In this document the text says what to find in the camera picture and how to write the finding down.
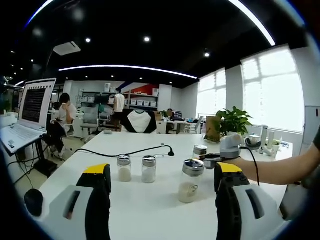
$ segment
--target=air vent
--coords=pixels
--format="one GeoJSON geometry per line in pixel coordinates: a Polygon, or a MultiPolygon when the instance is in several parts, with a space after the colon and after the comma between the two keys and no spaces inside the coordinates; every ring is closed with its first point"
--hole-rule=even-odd
{"type": "Polygon", "coordinates": [[[77,44],[75,44],[74,41],[67,42],[64,44],[61,44],[59,46],[55,46],[53,51],[55,51],[60,56],[68,55],[68,54],[74,54],[81,51],[80,47],[78,47],[77,44]]]}

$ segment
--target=spice jar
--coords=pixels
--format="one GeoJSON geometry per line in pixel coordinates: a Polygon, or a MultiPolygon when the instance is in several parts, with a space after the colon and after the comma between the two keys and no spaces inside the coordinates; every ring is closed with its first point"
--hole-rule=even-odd
{"type": "Polygon", "coordinates": [[[182,203],[192,203],[199,188],[199,182],[205,170],[203,161],[188,159],[183,162],[182,176],[178,191],[178,200],[182,203]]]}
{"type": "Polygon", "coordinates": [[[129,155],[122,154],[117,158],[118,179],[120,182],[131,181],[131,158],[129,155]]]}
{"type": "Polygon", "coordinates": [[[142,159],[142,182],[151,184],[156,180],[156,163],[155,156],[145,156],[142,159]]]}
{"type": "Polygon", "coordinates": [[[204,145],[194,145],[193,148],[193,159],[200,159],[201,156],[204,156],[207,154],[208,147],[204,145]]]}

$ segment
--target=metal cap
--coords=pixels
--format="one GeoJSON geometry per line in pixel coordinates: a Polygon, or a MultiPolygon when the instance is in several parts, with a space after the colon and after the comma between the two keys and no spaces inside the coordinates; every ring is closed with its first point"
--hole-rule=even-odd
{"type": "Polygon", "coordinates": [[[142,165],[146,167],[154,167],[156,165],[157,158],[155,156],[144,156],[142,158],[142,165]]]}
{"type": "Polygon", "coordinates": [[[193,153],[197,155],[206,155],[208,147],[204,145],[194,145],[193,153]]]}
{"type": "Polygon", "coordinates": [[[204,173],[205,163],[197,159],[188,159],[183,162],[182,172],[190,177],[197,177],[204,173]]]}
{"type": "Polygon", "coordinates": [[[131,163],[131,157],[129,155],[121,154],[118,156],[118,164],[121,166],[127,166],[131,163]]]}

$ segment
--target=window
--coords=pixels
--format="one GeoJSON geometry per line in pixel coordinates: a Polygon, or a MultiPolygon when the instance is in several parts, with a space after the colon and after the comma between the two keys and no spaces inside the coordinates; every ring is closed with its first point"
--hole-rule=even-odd
{"type": "Polygon", "coordinates": [[[242,79],[243,108],[253,125],[302,133],[304,95],[287,46],[243,60],[242,79]]]}
{"type": "Polygon", "coordinates": [[[196,106],[197,117],[215,116],[226,108],[226,71],[213,72],[200,79],[196,106]]]}

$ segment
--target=black ceiling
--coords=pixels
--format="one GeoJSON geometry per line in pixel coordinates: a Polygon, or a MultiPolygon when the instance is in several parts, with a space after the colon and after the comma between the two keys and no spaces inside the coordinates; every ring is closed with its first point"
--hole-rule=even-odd
{"type": "MultiPolygon", "coordinates": [[[[201,78],[221,67],[236,66],[240,59],[271,47],[258,28],[227,0],[55,0],[24,28],[45,1],[29,2],[13,3],[8,10],[11,18],[5,29],[6,44],[2,45],[6,64],[1,71],[13,77],[12,84],[35,77],[32,72],[38,67],[56,76],[59,83],[68,77],[75,81],[172,82],[174,87],[185,88],[197,80],[128,68],[58,69],[130,65],[201,78]],[[23,13],[15,14],[16,5],[23,13]],[[149,36],[151,42],[145,43],[144,36],[149,36]],[[81,52],[65,56],[52,52],[54,46],[71,41],[81,52]],[[204,57],[206,49],[211,53],[209,58],[204,57]]],[[[242,2],[262,21],[277,45],[305,45],[303,31],[274,3],[242,2]]]]}

